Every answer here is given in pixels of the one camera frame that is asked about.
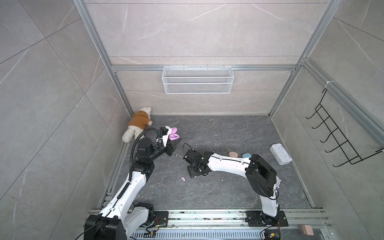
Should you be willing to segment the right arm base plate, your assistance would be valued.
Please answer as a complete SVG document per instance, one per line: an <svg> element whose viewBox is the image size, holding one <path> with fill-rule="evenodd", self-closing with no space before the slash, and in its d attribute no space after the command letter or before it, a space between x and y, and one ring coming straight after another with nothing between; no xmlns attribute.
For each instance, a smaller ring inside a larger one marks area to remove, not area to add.
<svg viewBox="0 0 384 240"><path fill-rule="evenodd" d="M263 213L263 211L246 211L246 223L249 227L288 227L289 223L284 211L278 211L275 217Z"/></svg>

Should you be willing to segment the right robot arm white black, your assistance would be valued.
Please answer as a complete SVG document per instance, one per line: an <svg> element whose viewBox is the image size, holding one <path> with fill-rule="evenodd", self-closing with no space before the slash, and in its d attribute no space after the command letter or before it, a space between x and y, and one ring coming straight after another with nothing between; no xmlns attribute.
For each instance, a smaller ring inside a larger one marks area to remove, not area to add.
<svg viewBox="0 0 384 240"><path fill-rule="evenodd" d="M260 155L233 158L212 152L200 154L195 150L188 150L184 160L189 163L191 178L205 176L210 172L226 172L246 178L253 191L260 196L262 217L272 220L278 216L278 188L281 180L277 171Z"/></svg>

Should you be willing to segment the purple earbud charging case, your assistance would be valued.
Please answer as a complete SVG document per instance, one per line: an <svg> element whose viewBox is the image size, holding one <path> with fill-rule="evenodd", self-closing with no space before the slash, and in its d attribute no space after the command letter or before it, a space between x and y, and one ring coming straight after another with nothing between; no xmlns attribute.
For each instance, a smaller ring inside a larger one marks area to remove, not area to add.
<svg viewBox="0 0 384 240"><path fill-rule="evenodd" d="M169 140L174 141L180 138L180 136L177 134L178 129L172 128L171 134L169 135Z"/></svg>

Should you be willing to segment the blue earbud charging case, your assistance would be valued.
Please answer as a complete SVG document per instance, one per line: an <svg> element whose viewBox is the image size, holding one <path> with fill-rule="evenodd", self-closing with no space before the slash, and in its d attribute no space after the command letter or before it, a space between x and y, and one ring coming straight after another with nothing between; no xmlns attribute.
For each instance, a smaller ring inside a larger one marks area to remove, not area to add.
<svg viewBox="0 0 384 240"><path fill-rule="evenodd" d="M249 153L245 153L242 155L242 158L251 158L251 157L252 157L252 155Z"/></svg>

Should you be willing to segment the peach earbud charging case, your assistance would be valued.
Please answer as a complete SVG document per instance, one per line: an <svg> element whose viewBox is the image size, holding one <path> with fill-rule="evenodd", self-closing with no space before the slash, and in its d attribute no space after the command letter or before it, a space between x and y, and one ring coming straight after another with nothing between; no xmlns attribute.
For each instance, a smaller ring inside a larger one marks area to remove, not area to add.
<svg viewBox="0 0 384 240"><path fill-rule="evenodd" d="M236 152L229 152L229 157L231 158L238 158L239 154Z"/></svg>

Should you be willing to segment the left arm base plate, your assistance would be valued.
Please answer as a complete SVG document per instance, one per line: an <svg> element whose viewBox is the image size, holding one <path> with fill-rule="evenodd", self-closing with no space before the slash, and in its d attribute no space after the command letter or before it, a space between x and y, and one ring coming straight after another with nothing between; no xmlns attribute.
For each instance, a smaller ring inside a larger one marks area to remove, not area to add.
<svg viewBox="0 0 384 240"><path fill-rule="evenodd" d="M168 211L154 211L149 214L147 222L142 224L145 228L160 228L167 227L169 220L169 212Z"/></svg>

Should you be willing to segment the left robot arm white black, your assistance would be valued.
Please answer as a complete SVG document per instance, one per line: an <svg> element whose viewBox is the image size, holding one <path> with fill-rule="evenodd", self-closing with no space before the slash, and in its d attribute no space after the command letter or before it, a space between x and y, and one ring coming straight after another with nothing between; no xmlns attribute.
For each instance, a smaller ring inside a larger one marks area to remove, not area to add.
<svg viewBox="0 0 384 240"><path fill-rule="evenodd" d="M127 240L142 226L154 222L152 204L138 203L129 209L137 194L145 186L155 168L154 160L163 154L171 156L181 138L167 139L167 143L155 144L150 138L143 138L133 147L133 160L123 186L110 203L98 215L90 215L84 226L85 240Z"/></svg>

